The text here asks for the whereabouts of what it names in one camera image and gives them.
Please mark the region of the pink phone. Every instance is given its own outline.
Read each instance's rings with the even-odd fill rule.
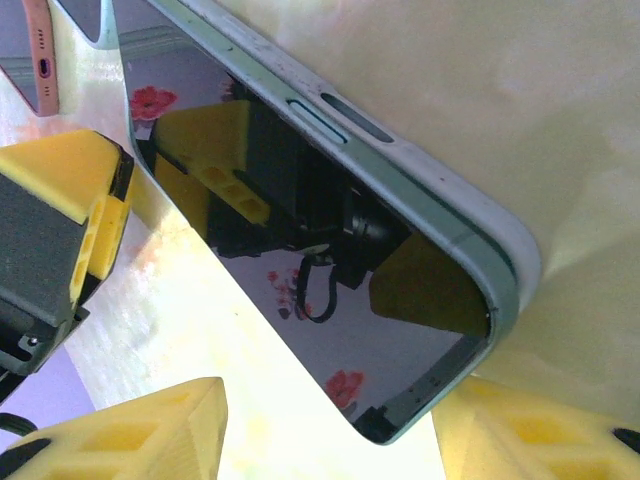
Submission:
[[[27,17],[39,117],[58,113],[58,79],[53,45],[53,25],[47,0],[22,0]]]
[[[55,115],[58,82],[47,0],[0,2],[0,23],[0,69],[36,115]]]

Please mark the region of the flower pattern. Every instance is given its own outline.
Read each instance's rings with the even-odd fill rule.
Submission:
[[[134,123],[150,122],[162,116],[178,100],[170,90],[152,85],[138,88],[133,92],[129,107]]]
[[[362,372],[347,373],[344,370],[338,370],[333,377],[327,380],[325,392],[340,410],[353,412],[355,408],[352,405],[360,395],[360,387],[363,382],[364,373]]]
[[[294,314],[298,320],[306,320],[313,313],[313,309],[309,303],[305,305],[306,312],[303,312],[296,301],[298,284],[297,268],[287,270],[287,275],[281,275],[278,272],[271,271],[267,273],[267,280],[271,283],[273,289],[278,293],[276,304],[278,305],[278,314],[283,320],[287,320]]]

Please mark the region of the red flower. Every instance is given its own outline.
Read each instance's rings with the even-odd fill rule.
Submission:
[[[362,372],[347,374],[344,370],[340,370],[327,381],[325,391],[336,407],[342,410],[358,397],[363,381],[364,373]]]
[[[155,120],[165,113],[177,99],[178,96],[169,90],[151,85],[139,88],[133,92],[133,98],[129,102],[131,115],[134,120]]]

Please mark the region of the yellow surface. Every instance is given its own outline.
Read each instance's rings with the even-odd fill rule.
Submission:
[[[82,239],[80,253],[78,254],[76,266],[73,270],[73,277],[71,279],[71,283],[69,284],[69,295],[72,302],[75,302],[82,292],[82,285],[84,284],[84,279],[86,278],[87,272],[89,271],[89,264],[93,257],[93,251],[97,243],[96,237],[98,235],[98,229],[100,228],[108,199],[109,197],[104,193],[96,195],[94,204],[92,205],[89,212],[87,229],[84,232],[84,238]]]
[[[447,480],[640,478],[640,456],[611,434],[632,427],[477,378],[433,422]]]
[[[162,155],[156,155],[154,176],[189,225],[202,238],[207,238],[209,222],[209,197],[211,192],[193,175],[185,175],[171,165]]]
[[[156,121],[153,141],[248,221],[264,224],[269,205],[234,174],[246,169],[249,107],[237,100],[169,112]]]
[[[371,311],[465,335],[489,333],[487,304],[469,274],[421,234],[411,235],[369,282]]]
[[[109,275],[116,259],[122,232],[131,209],[133,187],[129,187],[125,201],[108,196],[100,221],[96,240],[89,259],[88,271],[94,277],[104,280]]]
[[[0,149],[0,173],[79,225],[87,224],[69,284],[72,302],[87,272],[104,280],[115,260],[130,208],[129,200],[109,196],[120,158],[117,146],[86,129]]]
[[[53,442],[11,480],[213,480],[226,425],[222,380],[193,380],[24,437]]]
[[[0,150],[0,173],[82,225],[109,192],[120,154],[91,130],[18,143]]]

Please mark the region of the purple surface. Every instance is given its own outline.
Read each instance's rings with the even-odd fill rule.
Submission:
[[[0,411],[28,418],[39,428],[95,411],[71,358],[60,348],[42,369],[27,378]],[[18,440],[0,430],[0,452]]]

